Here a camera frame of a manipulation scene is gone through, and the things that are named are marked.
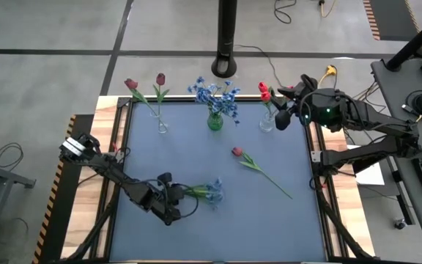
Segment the tulip leaf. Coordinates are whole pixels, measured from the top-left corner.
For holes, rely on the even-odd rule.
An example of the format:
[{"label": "tulip leaf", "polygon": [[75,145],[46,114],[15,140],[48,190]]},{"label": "tulip leaf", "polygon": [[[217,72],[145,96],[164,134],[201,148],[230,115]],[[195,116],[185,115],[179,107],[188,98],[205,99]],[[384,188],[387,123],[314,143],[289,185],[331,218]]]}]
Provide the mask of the tulip leaf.
[{"label": "tulip leaf", "polygon": [[155,97],[158,99],[159,101],[159,97],[160,97],[160,92],[159,89],[155,86],[155,84],[152,85],[154,87],[155,90]]},{"label": "tulip leaf", "polygon": [[247,166],[247,167],[249,167],[249,168],[251,168],[251,169],[256,169],[256,170],[260,170],[260,168],[258,167],[258,166],[256,166],[256,165],[254,165],[254,164],[250,164],[250,163],[248,163],[248,162],[245,162],[245,161],[240,161],[240,163],[243,165],[243,166]]},{"label": "tulip leaf", "polygon": [[145,104],[147,104],[147,105],[149,105],[149,103],[147,102],[147,99],[140,93],[140,92],[138,92],[137,90],[135,90],[135,89],[132,89],[131,90],[131,93],[133,93],[133,96],[135,97],[135,98],[138,98],[138,100],[140,100],[141,102],[143,102],[143,103],[145,103]]},{"label": "tulip leaf", "polygon": [[159,103],[162,103],[162,100],[164,100],[165,96],[166,96],[168,93],[169,93],[169,89],[165,90],[165,91],[162,93],[162,95],[160,95],[160,96],[158,97],[158,102],[159,102]]},{"label": "tulip leaf", "polygon": [[252,158],[250,158],[250,156],[249,156],[247,153],[242,153],[242,156],[243,156],[243,158],[244,158],[244,159],[246,159],[249,163],[251,163],[251,164],[255,164],[255,163],[253,162],[253,159],[252,159]]}]

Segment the black pole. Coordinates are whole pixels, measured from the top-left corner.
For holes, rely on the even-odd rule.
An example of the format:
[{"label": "black pole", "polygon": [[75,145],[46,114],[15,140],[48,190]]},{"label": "black pole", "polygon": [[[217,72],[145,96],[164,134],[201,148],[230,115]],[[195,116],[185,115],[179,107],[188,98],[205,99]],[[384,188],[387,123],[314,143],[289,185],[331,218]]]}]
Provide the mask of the black pole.
[{"label": "black pole", "polygon": [[237,0],[219,0],[218,51],[212,63],[212,73],[220,78],[228,78],[237,71],[234,60],[234,32],[237,14]]},{"label": "black pole", "polygon": [[422,30],[410,40],[392,59],[390,59],[385,67],[391,71],[398,70],[403,62],[409,59],[422,47]]}]

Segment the gray tabletop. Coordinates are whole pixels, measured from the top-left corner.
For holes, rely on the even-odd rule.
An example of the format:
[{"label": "gray tabletop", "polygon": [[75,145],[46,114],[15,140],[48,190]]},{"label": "gray tabletop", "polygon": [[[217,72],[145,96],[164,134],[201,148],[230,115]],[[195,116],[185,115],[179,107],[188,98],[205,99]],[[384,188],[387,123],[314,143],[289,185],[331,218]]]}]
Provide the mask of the gray tabletop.
[{"label": "gray tabletop", "polygon": [[[400,71],[390,72],[385,69],[383,62],[373,62],[371,64],[374,76],[392,117],[402,120],[414,119],[412,115],[401,109],[401,105],[411,92],[422,89],[421,65],[422,60],[412,59],[403,63]],[[422,120],[418,123],[418,130],[420,135],[419,144],[422,147]],[[394,160],[399,168],[401,178],[422,228],[422,187],[415,168],[410,159],[394,158]]]},{"label": "gray tabletop", "polygon": [[[213,210],[200,203],[195,214],[167,227],[121,194],[111,260],[324,261],[325,249],[303,127],[294,119],[285,131],[263,133],[260,103],[239,103],[240,124],[224,117],[221,131],[207,127],[207,107],[164,103],[168,133],[144,104],[134,109],[125,172],[139,179],[171,172],[190,186],[220,177],[224,201]],[[239,164],[231,153],[242,147],[288,191],[289,199],[261,174]],[[181,202],[182,214],[194,207]]]}]

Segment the pole base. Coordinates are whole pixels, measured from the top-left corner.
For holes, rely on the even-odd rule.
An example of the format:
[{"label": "pole base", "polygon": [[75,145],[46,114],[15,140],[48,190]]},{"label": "pole base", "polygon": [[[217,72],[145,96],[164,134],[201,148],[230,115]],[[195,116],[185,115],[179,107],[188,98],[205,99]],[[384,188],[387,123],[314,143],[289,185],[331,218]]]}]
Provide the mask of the pole base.
[{"label": "pole base", "polygon": [[226,56],[218,52],[211,65],[212,74],[219,78],[232,77],[237,72],[237,63],[234,56]]}]

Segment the concrete floor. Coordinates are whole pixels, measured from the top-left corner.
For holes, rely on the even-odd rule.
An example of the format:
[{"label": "concrete floor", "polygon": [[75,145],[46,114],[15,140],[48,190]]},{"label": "concrete floor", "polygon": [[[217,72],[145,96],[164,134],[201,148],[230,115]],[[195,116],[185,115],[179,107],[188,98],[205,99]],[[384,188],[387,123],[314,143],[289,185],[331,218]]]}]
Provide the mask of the concrete floor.
[{"label": "concrete floor", "polygon": [[[422,0],[410,0],[422,28]],[[126,0],[34,1],[0,0],[0,48],[106,49],[114,46]],[[288,10],[293,24],[273,16],[273,2],[240,0],[236,44],[257,45],[265,51],[392,54],[403,42],[375,41],[361,0],[338,0],[332,15],[322,20],[317,3],[299,0]],[[216,45],[218,5],[208,0],[135,0],[122,50],[213,51]],[[0,55],[0,147],[19,142],[24,159],[15,172],[37,179],[36,188],[14,187],[0,223],[0,263],[32,260],[42,215],[48,200],[70,115],[93,114],[109,56]],[[326,65],[337,66],[338,88],[355,95],[373,81],[371,59],[273,59],[283,84],[293,85],[307,73],[319,78]],[[171,95],[210,72],[210,57],[121,56],[113,73],[109,95],[127,95],[127,77],[152,94],[157,72],[167,75]],[[243,94],[256,93],[256,84],[276,85],[265,58],[237,58],[232,78]],[[333,80],[327,80],[329,86]],[[381,94],[372,95],[383,103]],[[355,141],[367,143],[362,133]],[[374,248],[382,258],[422,262],[419,226],[393,230],[399,208],[386,198],[363,199]],[[23,225],[12,220],[25,219]]]}]

